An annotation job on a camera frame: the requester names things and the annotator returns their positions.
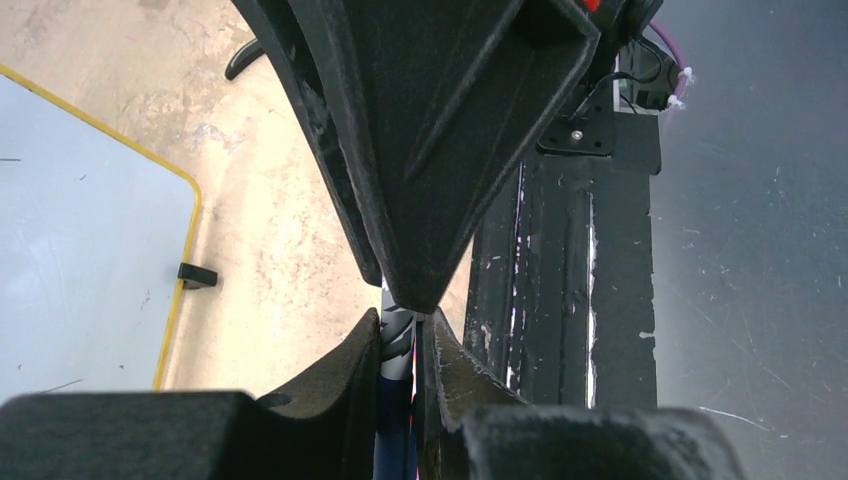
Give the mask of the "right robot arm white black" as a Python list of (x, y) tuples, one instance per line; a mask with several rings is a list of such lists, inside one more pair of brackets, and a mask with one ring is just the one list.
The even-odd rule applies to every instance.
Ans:
[(240, 1), (362, 278), (436, 309), (481, 217), (656, 1)]

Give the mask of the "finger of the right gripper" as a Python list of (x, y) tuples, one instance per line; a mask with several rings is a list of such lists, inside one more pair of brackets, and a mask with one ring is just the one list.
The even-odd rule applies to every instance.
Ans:
[(363, 280), (379, 287), (382, 273), (370, 246), (315, 58), (287, 1), (236, 1), (277, 74), (339, 217)]
[(473, 230), (587, 71), (580, 1), (295, 1), (369, 243), (430, 313)]

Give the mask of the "blue white marker pen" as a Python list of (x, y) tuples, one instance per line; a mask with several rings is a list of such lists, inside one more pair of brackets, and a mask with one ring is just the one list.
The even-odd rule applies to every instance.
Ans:
[(399, 306), (386, 282), (380, 304), (374, 474), (376, 480), (415, 479), (413, 433), (415, 313)]

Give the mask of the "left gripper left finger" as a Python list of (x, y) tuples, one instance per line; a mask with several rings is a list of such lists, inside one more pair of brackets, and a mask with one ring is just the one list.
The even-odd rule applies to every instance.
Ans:
[(374, 470), (379, 315), (257, 404), (280, 418), (263, 441), (282, 479), (370, 479)]

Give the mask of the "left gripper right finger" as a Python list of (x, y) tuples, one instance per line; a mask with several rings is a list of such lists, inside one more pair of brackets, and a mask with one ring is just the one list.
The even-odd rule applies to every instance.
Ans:
[(444, 312), (418, 321), (418, 474), (467, 479), (462, 418), (486, 405), (526, 405), (457, 339)]

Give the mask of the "yellow framed whiteboard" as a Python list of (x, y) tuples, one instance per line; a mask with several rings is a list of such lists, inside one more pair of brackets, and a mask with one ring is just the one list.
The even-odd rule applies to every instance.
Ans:
[(196, 181), (1, 70), (1, 398), (156, 391), (202, 194)]

